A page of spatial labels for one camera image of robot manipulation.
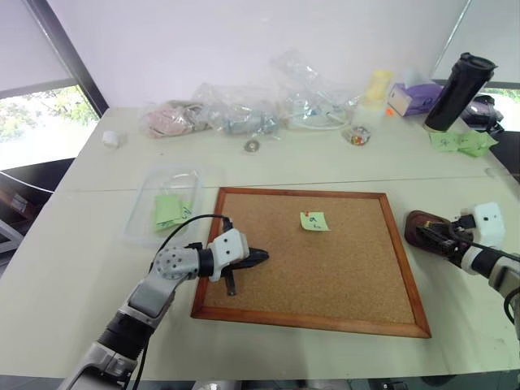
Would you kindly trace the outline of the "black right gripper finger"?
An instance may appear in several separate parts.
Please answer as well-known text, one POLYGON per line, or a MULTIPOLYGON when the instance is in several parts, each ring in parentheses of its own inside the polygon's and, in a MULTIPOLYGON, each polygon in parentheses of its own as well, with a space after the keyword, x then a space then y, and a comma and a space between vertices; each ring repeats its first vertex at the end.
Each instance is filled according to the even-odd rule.
POLYGON ((421 225, 421 234, 424 236, 450 236, 450 222, 428 219, 421 225))
POLYGON ((415 228, 414 245, 433 254, 447 254, 449 251, 449 239, 429 227, 415 228))

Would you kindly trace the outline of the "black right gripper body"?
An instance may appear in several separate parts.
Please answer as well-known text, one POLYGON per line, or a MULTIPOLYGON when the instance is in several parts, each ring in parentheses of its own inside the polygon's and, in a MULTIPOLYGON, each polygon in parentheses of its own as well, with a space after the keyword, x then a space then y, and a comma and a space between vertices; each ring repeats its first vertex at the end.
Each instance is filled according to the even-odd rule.
POLYGON ((459 227, 456 223, 444 220, 440 227, 440 233, 447 244, 441 245, 441 253, 450 262, 461 262, 462 257, 470 248, 468 241, 474 239, 474 234, 470 230, 459 227))

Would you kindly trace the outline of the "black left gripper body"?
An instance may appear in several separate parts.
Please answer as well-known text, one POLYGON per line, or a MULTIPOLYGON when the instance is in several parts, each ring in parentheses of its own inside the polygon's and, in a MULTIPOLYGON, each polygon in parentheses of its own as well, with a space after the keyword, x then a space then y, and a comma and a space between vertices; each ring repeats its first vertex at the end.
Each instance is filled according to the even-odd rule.
POLYGON ((246 259, 242 259, 238 262, 231 263, 230 265, 224 267, 221 271, 221 277, 230 280, 233 278, 233 272, 235 270, 250 268, 255 266, 255 258, 247 257, 246 259))

